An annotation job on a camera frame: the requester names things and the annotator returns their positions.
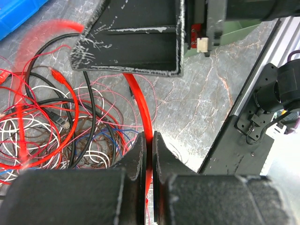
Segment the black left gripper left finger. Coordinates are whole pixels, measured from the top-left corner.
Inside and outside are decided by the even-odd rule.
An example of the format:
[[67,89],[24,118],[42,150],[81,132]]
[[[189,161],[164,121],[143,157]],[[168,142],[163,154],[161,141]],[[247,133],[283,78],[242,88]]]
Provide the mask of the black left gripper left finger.
[[107,169],[27,170],[0,206],[3,225],[143,225],[146,139]]

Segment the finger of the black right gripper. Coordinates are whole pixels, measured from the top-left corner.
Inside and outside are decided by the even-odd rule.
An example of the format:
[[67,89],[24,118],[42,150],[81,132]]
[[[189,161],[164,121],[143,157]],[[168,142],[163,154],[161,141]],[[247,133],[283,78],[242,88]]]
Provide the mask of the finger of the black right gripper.
[[77,71],[181,77],[182,0],[102,0],[70,54]]

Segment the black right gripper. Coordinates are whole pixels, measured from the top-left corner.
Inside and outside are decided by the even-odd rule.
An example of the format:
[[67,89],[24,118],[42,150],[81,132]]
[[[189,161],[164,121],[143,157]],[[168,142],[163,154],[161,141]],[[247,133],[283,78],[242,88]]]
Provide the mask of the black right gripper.
[[196,48],[198,38],[208,38],[209,56],[220,45],[224,23],[228,21],[271,21],[282,17],[299,17],[298,0],[185,0],[185,45]]

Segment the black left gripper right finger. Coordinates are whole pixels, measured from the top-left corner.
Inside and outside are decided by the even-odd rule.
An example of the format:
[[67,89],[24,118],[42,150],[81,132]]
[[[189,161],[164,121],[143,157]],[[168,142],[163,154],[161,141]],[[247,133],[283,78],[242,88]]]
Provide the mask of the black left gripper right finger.
[[294,225],[287,196],[266,176],[200,175],[155,132],[154,220],[159,225]]

